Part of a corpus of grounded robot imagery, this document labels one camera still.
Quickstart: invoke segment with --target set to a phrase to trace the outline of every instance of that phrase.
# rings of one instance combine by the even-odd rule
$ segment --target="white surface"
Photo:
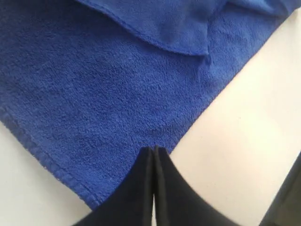
[[[301,12],[268,40],[172,159],[205,200],[257,226],[301,149]],[[0,124],[0,225],[68,226],[89,209]]]

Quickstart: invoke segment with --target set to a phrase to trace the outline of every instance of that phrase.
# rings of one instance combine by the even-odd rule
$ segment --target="black object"
[[[75,226],[151,226],[153,195],[157,226],[238,226],[195,193],[160,147],[142,148],[116,191]]]

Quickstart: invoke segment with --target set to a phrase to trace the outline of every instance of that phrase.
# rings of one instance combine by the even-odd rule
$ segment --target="white table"
[[[301,150],[301,11],[193,124],[171,157],[206,201],[242,226],[262,220]],[[0,225],[68,226],[90,212],[0,124]]]

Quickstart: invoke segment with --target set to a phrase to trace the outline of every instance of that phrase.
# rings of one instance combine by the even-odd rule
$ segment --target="towel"
[[[301,0],[0,0],[0,119],[95,209],[172,151]]]

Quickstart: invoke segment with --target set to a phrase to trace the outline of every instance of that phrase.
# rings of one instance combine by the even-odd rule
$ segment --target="blue fabric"
[[[300,4],[0,0],[0,119],[95,208],[141,146],[171,151]]]

